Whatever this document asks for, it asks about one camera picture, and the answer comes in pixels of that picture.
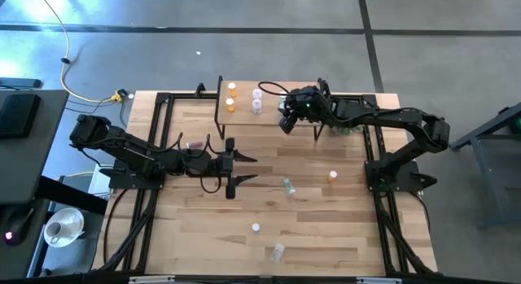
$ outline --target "clear plastic bottle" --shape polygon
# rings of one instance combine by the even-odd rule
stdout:
[[[282,179],[282,182],[284,183],[284,186],[286,187],[288,196],[293,197],[293,195],[295,195],[296,190],[295,190],[295,187],[293,187],[291,180],[287,177],[284,177],[284,179]]]
[[[252,111],[255,115],[259,115],[262,112],[262,102],[259,99],[253,100]]]

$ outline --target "yellow cable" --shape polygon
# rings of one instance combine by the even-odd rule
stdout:
[[[58,14],[56,13],[55,9],[52,8],[52,6],[48,3],[47,0],[43,0],[46,5],[50,8],[50,10],[52,11],[52,13],[55,14],[56,16],[56,19],[58,19],[59,21],[59,24],[62,26],[62,29],[63,29],[63,32],[65,33],[65,37],[67,38],[67,53],[65,54],[65,59],[68,59],[68,55],[69,55],[69,51],[71,50],[71,42],[70,40],[68,39],[68,33],[67,33],[67,30],[65,29],[65,26],[63,25],[63,22],[62,20],[59,18]],[[71,94],[72,96],[76,97],[76,98],[80,98],[84,101],[87,101],[87,102],[92,102],[92,103],[104,103],[104,102],[111,102],[111,101],[114,101],[113,99],[114,98],[117,98],[116,96],[112,96],[110,99],[106,99],[106,100],[93,100],[93,99],[89,99],[89,98],[85,98],[83,96],[80,96],[79,94],[76,94],[74,92],[72,92],[71,89],[69,89],[67,87],[67,85],[65,84],[65,64],[66,63],[63,63],[62,64],[62,72],[61,72],[61,75],[60,75],[60,81],[62,83],[62,86],[63,88],[68,91],[69,94]]]

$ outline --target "wooden table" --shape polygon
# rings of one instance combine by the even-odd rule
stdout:
[[[235,83],[239,89],[237,98],[246,100],[246,94],[241,92],[243,83]],[[227,90],[227,84],[223,84],[223,89]],[[156,93],[138,91],[130,115],[127,131],[145,140]],[[382,108],[399,107],[396,94],[377,94],[377,99]],[[273,125],[273,120],[278,123],[279,113],[272,113],[271,105],[266,105],[260,116],[247,113],[246,108],[239,106],[233,115],[227,115],[222,108],[219,111],[222,124],[249,125],[231,126],[226,129],[226,136],[235,138],[236,148],[243,154],[259,160],[235,164],[238,175],[259,174],[241,184],[236,199],[225,199],[224,189],[216,194],[204,193],[198,179],[168,176],[155,211],[146,272],[384,275],[374,203],[365,183],[366,152],[361,133],[339,137],[324,128],[315,142],[309,127],[296,126],[286,135]],[[215,101],[176,100],[168,144],[175,141],[179,132],[184,133],[182,144],[203,141],[210,133],[212,146],[219,151],[224,141],[219,138],[214,113]],[[388,151],[407,143],[403,130],[384,128],[383,136]],[[337,171],[339,177],[328,183],[330,170]],[[293,198],[287,197],[282,183],[284,177],[289,177],[296,188]],[[210,188],[212,183],[208,181],[205,185]],[[108,233],[109,255],[129,232],[135,196],[136,191],[129,190],[116,207]],[[107,214],[115,197],[116,194],[111,196]],[[396,193],[396,201],[403,235],[424,263],[436,270],[422,205],[405,193]],[[260,232],[252,232],[254,223],[260,224]],[[282,262],[275,264],[269,261],[269,256],[278,242],[286,246],[286,250]],[[389,242],[393,263],[398,267],[396,246],[393,240]],[[134,249],[134,264],[140,246],[141,237]],[[103,236],[98,242],[93,268],[101,266],[102,254]]]

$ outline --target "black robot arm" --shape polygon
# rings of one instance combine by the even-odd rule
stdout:
[[[394,153],[386,153],[380,160],[367,161],[366,175],[371,190],[396,190],[398,177],[407,175],[405,189],[414,191],[436,183],[434,177],[414,171],[413,160],[426,153],[437,153],[449,144],[449,125],[443,118],[427,114],[416,108],[381,109],[375,104],[362,106],[358,102],[331,96],[327,83],[322,88],[306,86],[294,89],[286,96],[284,108],[279,109],[283,118],[280,127],[290,133],[297,120],[320,122],[330,127],[352,128],[357,125],[375,125],[405,129],[414,140]]]
[[[156,181],[162,179],[165,173],[188,177],[216,177],[221,185],[223,177],[228,179],[226,198],[235,198],[235,187],[242,181],[256,177],[247,175],[233,177],[233,161],[256,162],[255,159],[241,155],[234,149],[234,139],[228,138],[223,152],[215,152],[217,157],[212,159],[206,151],[209,145],[209,136],[203,150],[181,149],[179,135],[176,143],[166,149],[136,138],[123,129],[111,125],[110,120],[100,116],[79,115],[77,124],[71,132],[72,147],[79,151],[84,149],[102,150],[124,162],[132,175],[142,181]],[[102,173],[108,176],[121,175],[124,169],[103,169]]]

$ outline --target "cable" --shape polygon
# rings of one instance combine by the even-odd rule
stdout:
[[[208,149],[208,146],[210,145],[210,134],[207,134],[206,135],[206,143],[204,144],[204,148],[203,150],[201,151],[201,153],[197,156],[191,156],[191,155],[187,155],[189,158],[200,158],[204,155],[204,153],[206,152],[206,149]]]
[[[182,138],[182,133],[179,133],[179,135],[177,136],[177,141],[176,141],[172,146],[169,146],[168,148],[166,148],[166,149],[161,149],[161,150],[149,149],[149,151],[153,151],[153,152],[155,152],[155,153],[163,153],[163,152],[166,152],[166,151],[170,151],[170,150],[172,150],[175,146],[179,145],[179,143],[181,142],[181,138]]]
[[[221,153],[218,153],[216,151],[213,150],[212,148],[212,144],[209,142],[210,141],[210,135],[208,135],[208,148],[210,149],[210,151],[215,154],[215,155],[220,155]]]
[[[56,13],[55,9],[52,8],[52,6],[48,3],[47,0],[43,0],[43,1],[44,1],[44,2],[46,3],[46,5],[49,7],[50,11],[52,11],[52,13],[55,14],[56,19],[59,21],[59,25],[62,26],[62,30],[63,30],[63,33],[65,34],[65,38],[67,39],[67,52],[65,53],[65,57],[63,57],[63,58],[61,59],[61,61],[62,61],[62,72],[61,72],[61,74],[60,74],[60,78],[59,78],[60,81],[61,81],[61,83],[62,83],[63,88],[64,88],[66,91],[68,91],[68,93],[71,94],[72,96],[74,96],[74,97],[76,97],[76,98],[80,98],[80,99],[85,100],[85,101],[87,101],[87,102],[92,102],[92,103],[97,103],[97,102],[100,102],[100,103],[101,103],[101,102],[108,102],[108,101],[104,101],[104,100],[106,100],[106,99],[104,99],[104,100],[93,100],[93,99],[89,99],[89,98],[85,98],[85,97],[83,97],[83,96],[80,96],[79,94],[76,94],[76,93],[72,92],[72,90],[69,89],[69,88],[67,87],[67,85],[65,84],[65,64],[70,64],[70,63],[71,63],[71,61],[68,59],[69,52],[70,52],[70,50],[71,50],[71,41],[70,41],[69,38],[68,38],[68,33],[67,33],[67,29],[65,29],[65,25],[63,25],[63,22],[62,22],[62,20],[59,18],[59,16],[58,16],[58,14]]]
[[[219,184],[217,185],[217,188],[215,190],[212,190],[212,191],[207,190],[204,187],[203,176],[200,176],[199,179],[201,180],[201,187],[203,188],[204,192],[207,193],[207,194],[215,194],[216,192],[218,192],[221,189],[221,178],[220,177],[217,177],[217,181],[219,181]]]
[[[85,151],[83,151],[83,149],[80,149],[80,152],[83,153],[83,155],[85,155],[85,157],[87,157],[87,158],[93,160],[94,162],[96,162],[96,164],[97,164],[99,167],[101,167],[101,164],[100,164],[96,159],[94,159],[94,158],[92,158],[91,156],[87,155],[87,153],[85,153]]]
[[[87,107],[109,107],[109,106],[112,106],[112,105],[117,103],[117,102],[114,102],[114,103],[102,104],[102,105],[98,106],[98,105],[90,105],[90,104],[85,104],[85,103],[79,103],[79,102],[75,102],[75,101],[71,101],[71,100],[67,100],[67,102],[78,104],[78,105],[82,105],[82,106],[87,106]]]
[[[125,112],[125,101],[121,102],[120,121],[125,127],[127,127],[127,124],[123,121],[123,112]]]
[[[281,89],[283,89],[287,94],[280,94],[280,93],[274,93],[274,92],[270,92],[268,91],[267,89],[263,88],[262,85],[275,85]],[[267,94],[273,94],[275,96],[287,96],[289,94],[291,94],[291,96],[297,96],[297,95],[304,95],[304,94],[309,94],[307,92],[304,92],[304,93],[290,93],[286,88],[284,88],[282,85],[280,84],[277,84],[277,83],[274,83],[272,81],[260,81],[259,84],[257,85],[259,87],[260,90],[266,92]]]
[[[88,111],[81,111],[81,110],[76,110],[76,109],[71,109],[71,108],[68,108],[68,107],[65,107],[65,110],[69,110],[69,111],[74,111],[74,112],[78,112],[78,113],[85,113],[85,114],[94,114],[99,108],[100,108],[100,105],[102,102],[105,102],[104,100],[108,100],[110,98],[105,98],[101,101],[98,102],[98,105],[94,106],[94,110],[92,112],[88,112]],[[109,105],[105,105],[104,107],[108,107],[108,106],[111,106],[111,105],[114,105],[116,104],[116,102],[114,103],[111,103]]]
[[[123,197],[123,194],[127,192],[128,189],[121,191],[119,195],[117,195],[116,200],[114,200],[114,204],[111,207],[111,211],[108,213],[107,224],[105,225],[105,234],[103,235],[103,264],[107,263],[107,235],[108,235],[108,226],[111,224],[112,215],[114,214],[114,210],[116,209],[116,205],[120,202],[120,199]]]
[[[414,196],[423,206],[423,211],[425,211],[425,218],[427,219],[427,228],[429,229],[429,233],[431,232],[431,218],[429,217],[429,211],[427,210],[427,205],[423,202],[422,198],[413,191],[409,192],[412,196]]]

